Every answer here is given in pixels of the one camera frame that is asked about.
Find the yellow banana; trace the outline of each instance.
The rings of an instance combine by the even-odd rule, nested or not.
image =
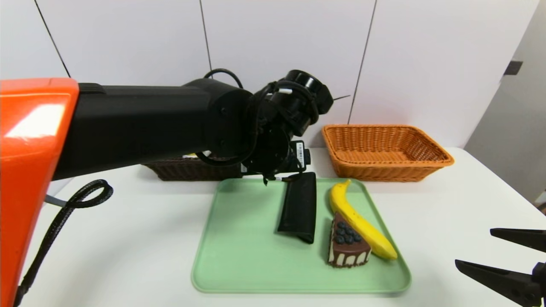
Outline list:
[[[334,214],[339,212],[372,247],[372,252],[386,259],[397,259],[398,254],[393,245],[372,224],[356,212],[345,196],[351,180],[334,184],[330,190],[330,206]]]

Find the wicker basket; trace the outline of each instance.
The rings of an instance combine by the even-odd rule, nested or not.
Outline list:
[[[322,129],[339,177],[420,181],[454,163],[423,131],[404,125],[328,125]]]
[[[151,168],[163,181],[221,181],[242,177],[239,163],[233,166],[214,167],[198,158],[172,158],[143,165]]]

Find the white table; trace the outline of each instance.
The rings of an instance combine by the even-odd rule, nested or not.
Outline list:
[[[459,273],[455,259],[530,273],[543,253],[491,237],[489,228],[546,229],[546,217],[462,149],[451,167],[418,183],[367,182],[413,276],[397,296],[203,294],[190,281],[216,182],[161,182],[143,166],[81,176],[57,196],[105,179],[106,203],[75,210],[22,306],[516,306]],[[333,177],[326,149],[314,170]],[[40,214],[27,263],[58,209]]]

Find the chocolate cake slice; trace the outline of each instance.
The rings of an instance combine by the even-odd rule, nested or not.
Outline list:
[[[372,248],[347,221],[336,213],[330,236],[328,263],[333,267],[351,268],[368,262]]]

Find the orange wicker basket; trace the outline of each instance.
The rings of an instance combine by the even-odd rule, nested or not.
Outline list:
[[[328,125],[322,128],[339,177],[363,181],[421,181],[453,158],[423,131],[405,125]]]

